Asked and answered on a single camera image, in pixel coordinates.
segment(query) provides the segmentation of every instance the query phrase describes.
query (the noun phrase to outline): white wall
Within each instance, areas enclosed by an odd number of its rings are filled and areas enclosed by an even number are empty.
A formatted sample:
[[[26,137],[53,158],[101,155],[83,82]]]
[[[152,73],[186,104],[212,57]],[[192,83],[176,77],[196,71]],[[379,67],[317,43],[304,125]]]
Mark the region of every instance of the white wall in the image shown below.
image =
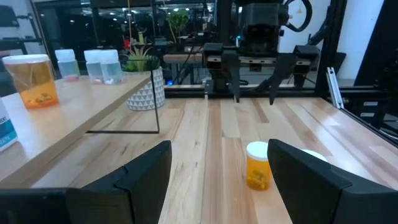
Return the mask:
[[[308,42],[308,35],[316,34],[319,28],[321,28],[321,25],[326,18],[326,11],[330,5],[330,0],[311,0],[311,5],[313,11],[312,19],[308,27],[303,32],[296,33],[286,27],[282,28],[285,30],[285,35],[280,39],[279,52],[293,52],[296,45],[305,45]],[[301,14],[298,13],[300,6],[302,11]],[[303,24],[306,15],[303,3],[301,1],[294,1],[289,4],[289,14],[293,16],[289,22],[291,22],[295,27],[300,27]]]
[[[2,0],[1,5],[11,6],[17,16],[26,16],[28,13],[32,13],[29,0]],[[4,37],[19,37],[25,38],[29,35],[34,37],[33,28],[27,19],[18,19],[19,27],[0,27],[0,39]],[[45,50],[42,45],[38,43],[26,43],[25,48],[28,54],[44,54]],[[20,55],[21,50],[12,50],[11,55]]]
[[[341,29],[339,52],[347,53],[337,76],[355,79],[384,0],[349,0]]]

